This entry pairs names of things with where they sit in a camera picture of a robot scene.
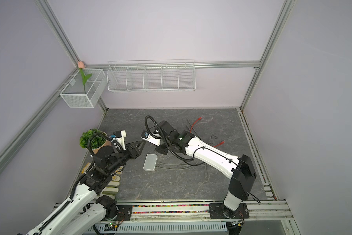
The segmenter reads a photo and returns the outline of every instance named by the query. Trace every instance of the wall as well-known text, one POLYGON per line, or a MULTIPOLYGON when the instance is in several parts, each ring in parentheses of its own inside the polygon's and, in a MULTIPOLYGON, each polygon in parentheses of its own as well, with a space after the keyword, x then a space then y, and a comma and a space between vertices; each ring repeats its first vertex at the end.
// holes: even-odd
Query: wall
POLYGON ((32 0, 0 1, 0 152, 72 69, 32 0))
POLYGON ((57 103, 0 175, 0 234, 26 234, 64 201, 86 153, 79 138, 101 117, 57 103))
POLYGON ((301 234, 352 234, 352 0, 298 0, 245 113, 301 234))
MULTIPOLYGON (((284 0, 49 0, 79 57, 108 61, 261 59, 284 0)), ((253 68, 199 69, 197 90, 116 93, 108 108, 240 106, 253 68), (225 92, 217 92, 216 87, 225 92)))

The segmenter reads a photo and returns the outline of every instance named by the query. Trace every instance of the red wire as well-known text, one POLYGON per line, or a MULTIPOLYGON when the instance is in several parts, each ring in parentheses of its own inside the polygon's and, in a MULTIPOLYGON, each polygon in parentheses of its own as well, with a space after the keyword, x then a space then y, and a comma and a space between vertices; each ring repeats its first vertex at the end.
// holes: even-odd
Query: red wire
POLYGON ((222 145, 222 144, 224 144, 224 141, 222 141, 220 144, 217 144, 217 145, 215 145, 213 147, 215 148, 216 146, 219 146, 219 145, 222 145))
POLYGON ((192 127, 190 128, 190 133, 192 133, 192 129, 193 129, 194 124, 195 124, 197 121, 201 120, 201 119, 202 119, 202 117, 198 118, 198 119, 193 123, 192 127))

